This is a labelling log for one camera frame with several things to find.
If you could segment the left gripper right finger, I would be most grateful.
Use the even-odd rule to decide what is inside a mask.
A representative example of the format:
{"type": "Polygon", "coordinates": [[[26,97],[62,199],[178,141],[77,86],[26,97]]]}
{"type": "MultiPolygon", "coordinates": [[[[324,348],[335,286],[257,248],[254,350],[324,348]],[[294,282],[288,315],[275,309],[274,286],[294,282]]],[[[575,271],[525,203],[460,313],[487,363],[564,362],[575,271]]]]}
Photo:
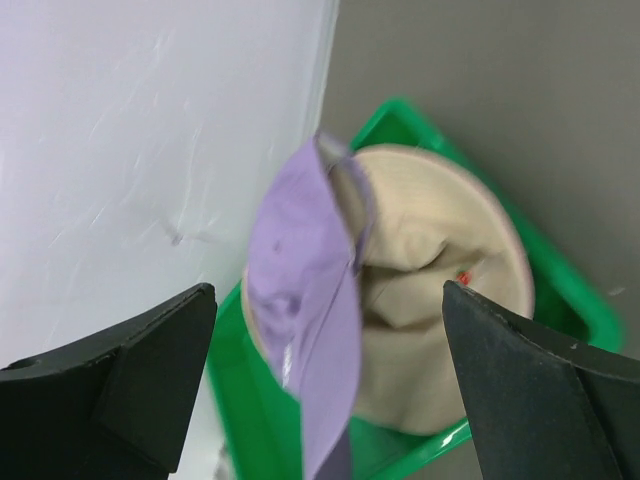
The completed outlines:
{"type": "Polygon", "coordinates": [[[638,361],[454,281],[442,310],[484,478],[638,478],[638,361]]]}

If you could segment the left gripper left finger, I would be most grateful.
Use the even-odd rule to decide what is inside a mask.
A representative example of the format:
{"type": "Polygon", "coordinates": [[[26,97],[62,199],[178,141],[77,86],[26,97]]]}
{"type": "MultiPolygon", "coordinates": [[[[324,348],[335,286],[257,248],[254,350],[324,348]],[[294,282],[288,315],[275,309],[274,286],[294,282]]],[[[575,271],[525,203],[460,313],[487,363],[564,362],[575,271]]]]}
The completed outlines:
{"type": "Polygon", "coordinates": [[[217,315],[197,284],[1,370],[4,479],[166,479],[178,469],[217,315]]]}

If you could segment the lavender cap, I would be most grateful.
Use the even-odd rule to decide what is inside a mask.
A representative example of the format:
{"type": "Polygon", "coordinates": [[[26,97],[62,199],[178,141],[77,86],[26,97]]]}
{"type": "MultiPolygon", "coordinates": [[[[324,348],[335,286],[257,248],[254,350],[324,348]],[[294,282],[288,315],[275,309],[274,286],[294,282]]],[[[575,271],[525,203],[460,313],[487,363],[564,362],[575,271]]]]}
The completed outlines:
{"type": "Polygon", "coordinates": [[[306,479],[353,475],[348,429],[362,363],[357,276],[375,217],[354,153],[317,131],[276,175],[251,231],[245,323],[274,379],[299,403],[306,479]]]}

